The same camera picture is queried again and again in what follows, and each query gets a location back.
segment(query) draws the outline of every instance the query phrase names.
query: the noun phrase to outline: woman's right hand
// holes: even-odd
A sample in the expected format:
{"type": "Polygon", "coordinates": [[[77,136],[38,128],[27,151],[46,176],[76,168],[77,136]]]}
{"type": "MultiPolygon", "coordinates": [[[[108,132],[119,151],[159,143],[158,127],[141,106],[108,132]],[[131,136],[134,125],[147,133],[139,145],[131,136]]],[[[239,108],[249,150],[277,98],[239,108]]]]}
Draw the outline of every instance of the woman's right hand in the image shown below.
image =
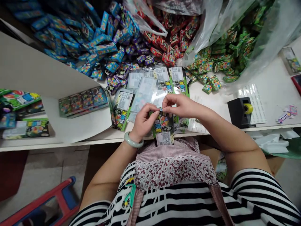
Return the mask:
{"type": "Polygon", "coordinates": [[[209,108],[201,105],[182,94],[167,94],[162,103],[163,112],[172,113],[182,118],[201,119],[202,115],[210,113],[209,108]]]}

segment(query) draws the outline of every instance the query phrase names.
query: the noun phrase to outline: hand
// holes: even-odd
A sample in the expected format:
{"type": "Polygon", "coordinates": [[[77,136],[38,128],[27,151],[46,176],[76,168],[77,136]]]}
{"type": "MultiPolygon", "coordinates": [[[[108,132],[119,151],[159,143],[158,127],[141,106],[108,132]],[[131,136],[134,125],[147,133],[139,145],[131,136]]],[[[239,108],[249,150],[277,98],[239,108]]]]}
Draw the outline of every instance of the hand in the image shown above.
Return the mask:
{"type": "Polygon", "coordinates": [[[136,116],[134,127],[129,134],[130,139],[140,143],[143,137],[151,130],[159,112],[160,109],[156,105],[146,103],[136,116]]]}
{"type": "Polygon", "coordinates": [[[162,103],[163,112],[172,113],[183,118],[200,118],[210,109],[182,94],[167,94],[162,103]]]}

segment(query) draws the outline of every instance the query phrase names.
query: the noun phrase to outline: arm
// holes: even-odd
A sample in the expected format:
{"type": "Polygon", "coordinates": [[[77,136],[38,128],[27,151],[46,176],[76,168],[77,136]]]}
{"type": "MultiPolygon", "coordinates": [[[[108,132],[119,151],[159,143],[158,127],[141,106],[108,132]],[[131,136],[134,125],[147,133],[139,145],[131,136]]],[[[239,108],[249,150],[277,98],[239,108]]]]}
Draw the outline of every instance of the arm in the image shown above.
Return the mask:
{"type": "Polygon", "coordinates": [[[169,94],[163,101],[163,111],[184,118],[197,118],[226,153],[226,163],[230,180],[242,169],[257,168],[271,174],[267,160],[252,138],[232,125],[216,112],[190,98],[169,94]]]}
{"type": "MultiPolygon", "coordinates": [[[[137,114],[134,127],[129,134],[132,141],[140,143],[151,130],[159,109],[152,104],[145,104],[137,114]],[[155,111],[149,118],[148,112],[155,111]]],[[[97,171],[88,185],[82,199],[80,210],[96,201],[112,201],[116,195],[121,175],[129,163],[136,157],[136,148],[123,141],[111,157],[97,171]]]]}

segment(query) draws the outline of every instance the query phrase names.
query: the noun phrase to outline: apron strap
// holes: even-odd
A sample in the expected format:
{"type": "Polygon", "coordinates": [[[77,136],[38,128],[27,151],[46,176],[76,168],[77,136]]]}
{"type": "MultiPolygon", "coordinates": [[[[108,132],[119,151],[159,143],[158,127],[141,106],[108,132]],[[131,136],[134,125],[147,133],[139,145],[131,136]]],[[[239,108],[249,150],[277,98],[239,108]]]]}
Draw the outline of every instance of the apron strap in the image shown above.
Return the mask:
{"type": "MultiPolygon", "coordinates": [[[[220,186],[219,185],[216,185],[216,186],[209,185],[209,190],[212,194],[212,197],[214,199],[214,202],[215,202],[218,210],[220,211],[220,214],[222,215],[222,218],[223,218],[226,226],[234,226],[235,224],[227,210],[220,186]]],[[[143,194],[144,194],[143,191],[136,189],[132,211],[129,215],[129,219],[126,224],[127,226],[134,226],[136,224],[136,220],[137,220],[138,213],[139,213],[140,206],[141,206],[142,199],[143,199],[143,194]]]]}
{"type": "Polygon", "coordinates": [[[134,226],[136,224],[137,216],[143,199],[143,194],[143,191],[138,188],[136,189],[132,211],[129,215],[128,222],[126,223],[127,226],[134,226]]]}
{"type": "Polygon", "coordinates": [[[209,190],[212,194],[212,197],[214,199],[214,202],[215,202],[218,210],[220,211],[220,214],[222,215],[222,218],[223,218],[226,226],[235,225],[232,220],[232,217],[230,216],[230,214],[227,210],[220,186],[219,185],[216,185],[216,186],[209,185],[209,190]]]}

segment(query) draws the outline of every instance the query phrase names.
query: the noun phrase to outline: woman's left hand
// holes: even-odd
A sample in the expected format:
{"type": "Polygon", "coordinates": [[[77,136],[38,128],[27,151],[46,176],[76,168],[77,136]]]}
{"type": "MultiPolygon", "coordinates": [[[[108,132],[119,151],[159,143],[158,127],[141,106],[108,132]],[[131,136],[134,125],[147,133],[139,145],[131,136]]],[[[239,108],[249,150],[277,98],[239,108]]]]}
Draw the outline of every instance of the woman's left hand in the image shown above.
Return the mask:
{"type": "Polygon", "coordinates": [[[129,137],[132,141],[140,143],[143,137],[151,130],[160,109],[151,103],[146,103],[136,116],[135,124],[129,137]]]}

